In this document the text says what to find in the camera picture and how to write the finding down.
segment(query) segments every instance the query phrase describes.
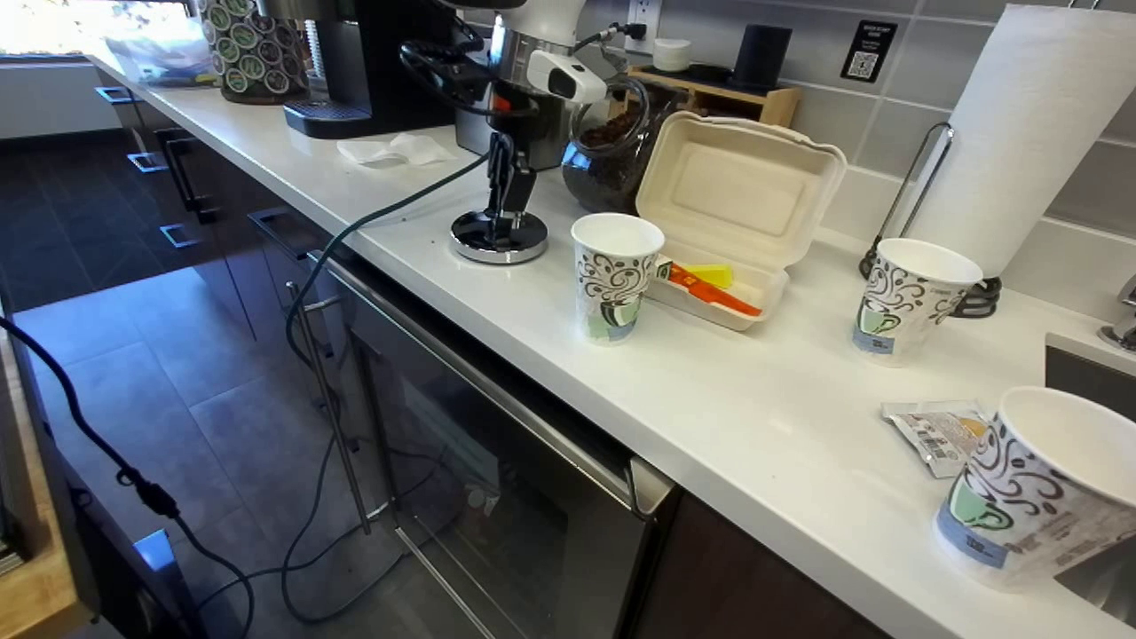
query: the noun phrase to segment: open food container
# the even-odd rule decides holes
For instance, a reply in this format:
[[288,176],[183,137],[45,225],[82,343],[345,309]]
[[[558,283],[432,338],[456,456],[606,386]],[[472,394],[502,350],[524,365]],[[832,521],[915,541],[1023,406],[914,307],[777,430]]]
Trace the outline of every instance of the open food container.
[[766,322],[848,172],[837,146],[743,118],[674,112],[651,153],[637,208],[666,233],[665,263],[728,267],[726,291],[659,263],[651,298],[730,330]]

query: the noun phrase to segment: dishwasher door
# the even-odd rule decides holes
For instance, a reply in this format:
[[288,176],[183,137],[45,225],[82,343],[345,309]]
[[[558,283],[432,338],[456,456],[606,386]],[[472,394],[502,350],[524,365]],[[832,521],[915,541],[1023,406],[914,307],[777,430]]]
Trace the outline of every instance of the dishwasher door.
[[480,634],[620,634],[670,484],[398,283],[330,272],[401,543]]

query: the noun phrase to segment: dark floor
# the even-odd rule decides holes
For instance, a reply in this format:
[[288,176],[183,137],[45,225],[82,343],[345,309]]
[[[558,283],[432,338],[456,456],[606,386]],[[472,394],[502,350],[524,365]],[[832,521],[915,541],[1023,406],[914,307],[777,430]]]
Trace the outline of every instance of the dark floor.
[[0,289],[7,309],[186,267],[160,239],[175,186],[142,176],[125,133],[0,141]]
[[[317,467],[330,440],[309,374],[288,350],[242,333],[212,307],[197,269],[41,307],[18,314],[18,321],[72,370],[87,411],[102,437],[183,502],[187,527],[212,550],[245,573],[281,565],[288,541],[314,503]],[[115,484],[110,462],[65,417],[58,382],[42,365],[37,376],[65,458],[87,475],[129,541],[167,530],[193,595],[200,599],[224,587],[229,573],[193,555],[175,527],[142,512],[130,491]],[[369,479],[369,503],[380,503],[378,479]],[[345,472],[334,458],[328,502],[297,556],[352,530],[352,516]],[[293,579],[297,604],[309,614],[334,609],[398,556],[398,543],[382,531],[352,537],[325,565]],[[401,560],[352,614],[317,630],[288,618],[276,579],[258,579],[257,594],[258,614],[254,634],[263,639],[472,634],[416,560]],[[207,606],[211,634],[237,634],[236,618],[242,614],[245,599],[232,591]]]

